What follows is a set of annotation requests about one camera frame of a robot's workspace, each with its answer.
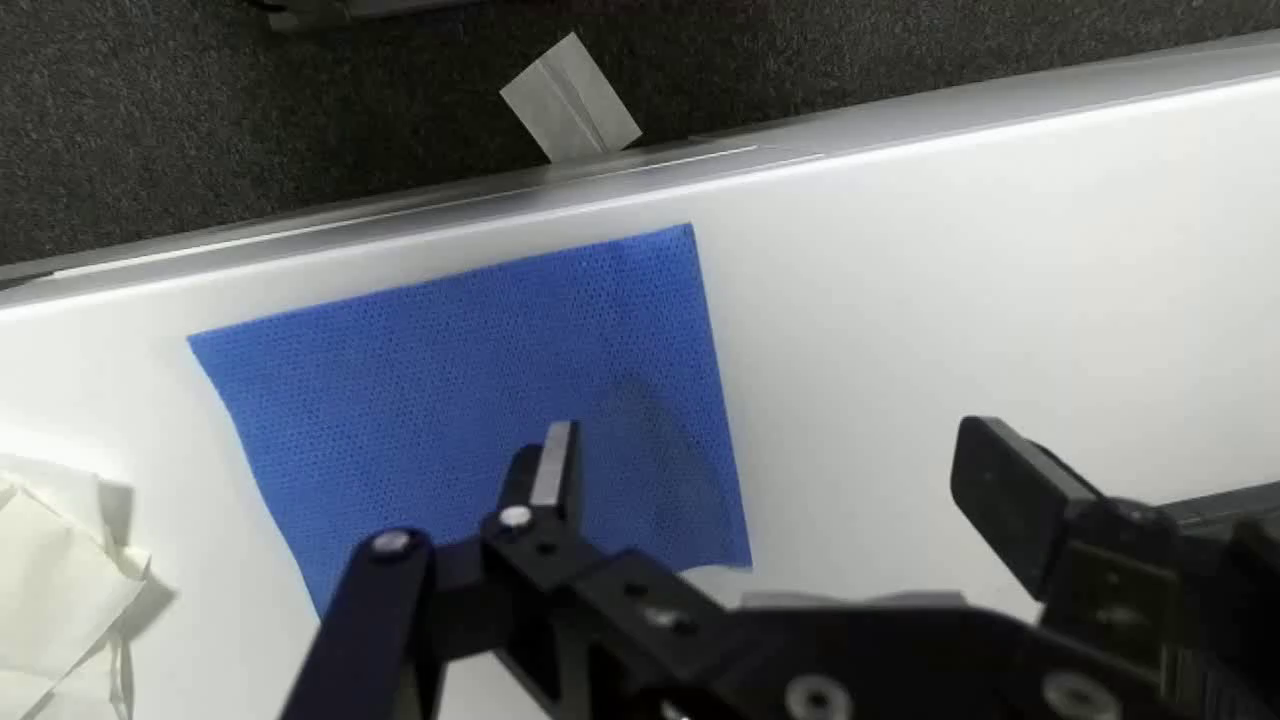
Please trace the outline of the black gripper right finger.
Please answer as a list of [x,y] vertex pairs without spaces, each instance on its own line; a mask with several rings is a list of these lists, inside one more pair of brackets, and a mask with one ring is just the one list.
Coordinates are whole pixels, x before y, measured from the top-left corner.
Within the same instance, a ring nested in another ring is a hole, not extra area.
[[953,500],[1028,598],[1051,589],[1068,524],[1100,494],[1054,454],[997,417],[965,417],[953,458]]

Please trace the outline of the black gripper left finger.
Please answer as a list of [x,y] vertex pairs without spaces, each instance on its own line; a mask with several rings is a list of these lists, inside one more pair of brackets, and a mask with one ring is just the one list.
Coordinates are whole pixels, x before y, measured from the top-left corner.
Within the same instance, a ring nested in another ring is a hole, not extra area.
[[573,421],[552,421],[540,443],[510,458],[478,535],[486,546],[531,546],[537,553],[554,553],[579,535],[579,438]]

